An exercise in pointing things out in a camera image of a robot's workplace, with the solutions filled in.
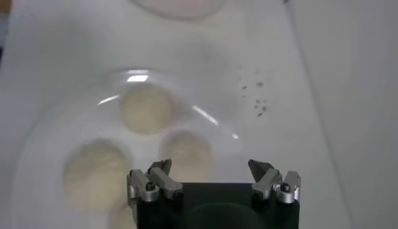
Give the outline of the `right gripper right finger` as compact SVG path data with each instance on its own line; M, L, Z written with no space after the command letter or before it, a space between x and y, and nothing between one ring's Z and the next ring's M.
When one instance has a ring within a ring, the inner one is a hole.
M248 161L255 183L251 184L252 197L261 202L269 200L272 194L283 204L300 202L301 177L298 172L288 171L285 177L268 162L254 159Z

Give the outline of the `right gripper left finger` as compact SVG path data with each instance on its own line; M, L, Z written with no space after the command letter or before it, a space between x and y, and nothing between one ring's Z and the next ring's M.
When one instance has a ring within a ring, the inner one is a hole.
M183 199L183 184L169 177L172 160L154 162L144 173L140 169L131 170L126 176L127 202L156 202L161 197L171 201Z

